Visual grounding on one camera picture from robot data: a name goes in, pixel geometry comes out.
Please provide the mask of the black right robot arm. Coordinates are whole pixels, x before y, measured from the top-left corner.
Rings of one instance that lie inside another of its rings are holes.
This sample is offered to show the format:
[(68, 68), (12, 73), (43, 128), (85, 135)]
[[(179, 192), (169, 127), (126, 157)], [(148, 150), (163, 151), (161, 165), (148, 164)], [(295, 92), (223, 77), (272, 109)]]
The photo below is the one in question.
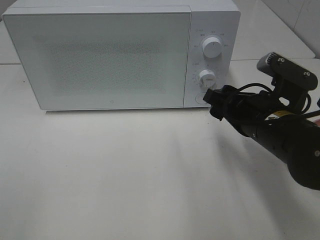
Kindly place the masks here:
[(225, 119), (239, 134), (251, 138), (287, 165), (301, 186), (320, 189), (320, 127), (302, 114), (294, 114), (273, 91), (259, 84), (259, 93), (224, 85), (208, 89), (203, 100), (210, 114)]

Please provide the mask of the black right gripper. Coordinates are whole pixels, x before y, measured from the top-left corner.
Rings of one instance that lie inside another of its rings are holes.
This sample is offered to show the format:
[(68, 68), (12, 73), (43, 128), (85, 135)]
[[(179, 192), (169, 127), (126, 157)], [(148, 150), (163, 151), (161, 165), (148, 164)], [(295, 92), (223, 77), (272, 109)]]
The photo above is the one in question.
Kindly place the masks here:
[[(279, 101), (267, 90), (259, 93), (238, 92), (231, 85), (222, 89), (208, 89), (203, 101), (222, 103), (225, 95), (231, 97), (226, 103), (227, 121), (243, 136), (250, 138), (279, 138), (279, 124), (265, 123), (269, 114), (280, 109)], [(224, 118), (223, 107), (211, 105), (209, 113), (215, 119)]]

